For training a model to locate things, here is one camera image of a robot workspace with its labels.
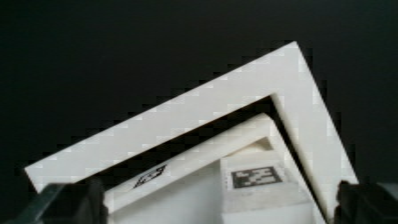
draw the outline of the black background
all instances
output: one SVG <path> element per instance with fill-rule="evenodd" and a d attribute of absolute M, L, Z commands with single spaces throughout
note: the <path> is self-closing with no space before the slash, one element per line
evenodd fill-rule
<path fill-rule="evenodd" d="M 0 4 L 0 221 L 23 167 L 298 41 L 360 181 L 398 182 L 398 1 Z"/>

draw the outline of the qr-like code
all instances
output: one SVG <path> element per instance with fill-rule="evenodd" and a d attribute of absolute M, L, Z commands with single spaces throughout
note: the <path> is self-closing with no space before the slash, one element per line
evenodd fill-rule
<path fill-rule="evenodd" d="M 144 183 L 147 183 L 163 173 L 165 165 L 158 167 L 147 174 L 144 174 L 138 178 L 135 187 L 136 188 Z"/>
<path fill-rule="evenodd" d="M 273 167 L 263 167 L 232 172 L 232 187 L 254 187 L 282 182 Z"/>

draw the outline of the black and white pattern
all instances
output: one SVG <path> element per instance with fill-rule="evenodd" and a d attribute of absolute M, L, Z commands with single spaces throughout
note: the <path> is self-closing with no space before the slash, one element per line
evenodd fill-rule
<path fill-rule="evenodd" d="M 232 172 L 232 187 L 243 188 L 282 182 L 273 167 Z"/>
<path fill-rule="evenodd" d="M 138 178 L 135 187 L 136 188 L 144 183 L 147 183 L 163 173 L 165 165 L 158 167 L 147 174 L 144 174 Z"/>

